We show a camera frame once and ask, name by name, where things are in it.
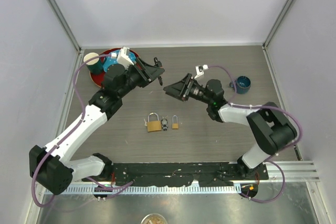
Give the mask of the orange black padlock with keys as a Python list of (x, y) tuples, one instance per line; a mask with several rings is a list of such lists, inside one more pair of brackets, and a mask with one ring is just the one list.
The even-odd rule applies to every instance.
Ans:
[[(162, 63), (158, 60), (157, 57), (154, 57), (153, 60), (154, 60), (155, 66), (156, 66), (157, 68), (162, 68)], [(162, 85), (163, 85), (163, 80), (162, 80), (162, 77), (161, 77), (162, 72), (157, 70), (156, 73), (158, 74), (158, 81), (159, 81), (159, 84), (162, 86)]]

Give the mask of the keys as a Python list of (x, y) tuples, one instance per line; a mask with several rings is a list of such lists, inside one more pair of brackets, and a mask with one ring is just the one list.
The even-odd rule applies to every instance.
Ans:
[(162, 117), (162, 119), (161, 119), (161, 127), (162, 127), (163, 131), (167, 131), (168, 130), (168, 124), (169, 124), (169, 122), (167, 120), (167, 117), (166, 116)]

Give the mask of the small brass long-shackle padlock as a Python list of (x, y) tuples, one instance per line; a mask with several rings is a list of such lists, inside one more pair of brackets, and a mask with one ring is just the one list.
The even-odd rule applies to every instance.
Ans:
[(177, 115), (172, 116), (172, 129), (173, 130), (178, 130), (179, 129), (179, 123), (178, 123), (178, 116)]

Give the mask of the large brass padlock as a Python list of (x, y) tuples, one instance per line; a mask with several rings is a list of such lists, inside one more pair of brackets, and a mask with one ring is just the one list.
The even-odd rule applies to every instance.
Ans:
[(155, 112), (150, 113), (147, 119), (144, 119), (144, 125), (146, 126), (148, 133), (162, 130), (159, 115)]

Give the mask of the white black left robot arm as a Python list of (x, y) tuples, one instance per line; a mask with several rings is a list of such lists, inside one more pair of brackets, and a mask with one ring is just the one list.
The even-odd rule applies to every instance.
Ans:
[(64, 192), (74, 181), (96, 177), (105, 182), (112, 174), (112, 161), (95, 153), (73, 161), (77, 149), (122, 106), (122, 98), (136, 87), (144, 88), (163, 74), (162, 63), (154, 65), (137, 57), (129, 66), (111, 65), (104, 74), (101, 89), (89, 100), (81, 115), (57, 138), (44, 147), (29, 151), (29, 171), (33, 183), (40, 183), (54, 195)]

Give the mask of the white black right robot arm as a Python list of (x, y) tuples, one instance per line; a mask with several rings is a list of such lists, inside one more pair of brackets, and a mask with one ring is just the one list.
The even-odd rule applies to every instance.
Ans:
[(284, 149), (297, 137), (297, 131), (275, 103), (246, 106), (229, 103), (217, 79), (200, 85), (189, 73), (182, 80), (163, 88), (165, 93), (181, 101), (193, 98), (207, 104), (209, 117), (220, 123), (237, 123), (250, 127), (256, 144), (237, 160), (236, 175), (250, 179), (269, 157)]

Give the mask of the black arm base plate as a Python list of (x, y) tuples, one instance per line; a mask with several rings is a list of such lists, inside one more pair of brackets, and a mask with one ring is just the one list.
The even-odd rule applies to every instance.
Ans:
[(236, 163), (115, 163), (102, 176), (91, 178), (98, 182), (114, 182), (122, 186), (133, 182), (137, 187), (188, 187), (197, 181), (200, 187), (232, 185), (238, 180), (268, 180), (265, 164), (253, 171), (243, 170)]

